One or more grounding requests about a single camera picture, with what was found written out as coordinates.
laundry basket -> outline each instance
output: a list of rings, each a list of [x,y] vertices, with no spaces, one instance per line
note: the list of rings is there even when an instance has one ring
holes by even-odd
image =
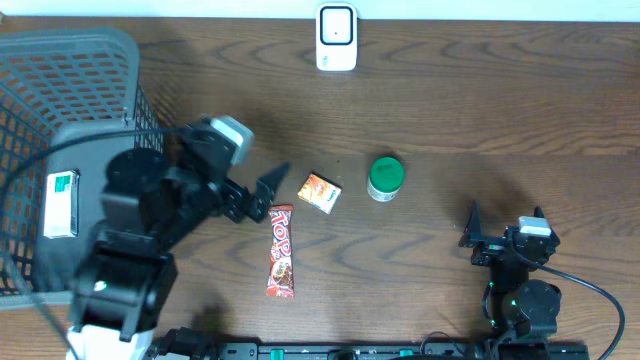
[[[110,28],[0,35],[0,184],[31,155],[46,149],[61,128],[110,121],[122,129],[158,123],[138,85],[140,55],[125,33]],[[161,135],[125,138],[127,147],[162,151]],[[46,177],[45,162],[15,181],[1,208],[1,241],[34,291],[33,254]],[[25,304],[2,264],[0,309]],[[43,294],[68,302],[68,293]]]

wooden surface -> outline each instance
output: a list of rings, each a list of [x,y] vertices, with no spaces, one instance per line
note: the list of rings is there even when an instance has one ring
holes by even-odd
[[[238,181],[293,164],[277,201],[296,207],[295,299],[264,295],[268,223],[211,219],[174,249],[180,275],[158,334],[222,326],[263,341],[418,341],[487,331],[488,269],[456,247],[475,198],[494,234],[541,205],[562,241],[549,264],[620,299],[628,324],[613,358],[640,358],[638,25],[365,21],[358,68],[341,74],[316,70],[312,21],[7,18],[0,29],[97,25],[138,42],[140,81],[165,123],[209,112],[253,129]],[[376,203],[367,168],[389,152],[406,164],[406,185]],[[310,171],[344,189],[329,216],[296,198]],[[562,289],[555,339],[599,356],[613,306],[533,277]],[[3,359],[61,358],[34,312],[0,323]]]

candy wrapper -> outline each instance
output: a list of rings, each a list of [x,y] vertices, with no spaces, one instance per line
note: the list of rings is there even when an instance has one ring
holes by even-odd
[[[291,261],[291,214],[293,205],[278,205],[269,209],[273,244],[267,296],[293,297],[293,262]]]
[[[342,189],[339,187],[318,175],[311,174],[298,192],[298,197],[329,214],[341,192]]]

green lid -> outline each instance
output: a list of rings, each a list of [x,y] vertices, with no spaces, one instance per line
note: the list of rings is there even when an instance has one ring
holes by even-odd
[[[404,166],[394,158],[380,158],[373,163],[369,180],[380,192],[394,192],[400,189],[404,182]]]

white jar with green lid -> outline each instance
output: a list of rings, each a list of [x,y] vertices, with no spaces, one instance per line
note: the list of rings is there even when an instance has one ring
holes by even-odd
[[[404,166],[392,157],[383,157],[371,166],[367,191],[381,202],[391,201],[404,183]]]

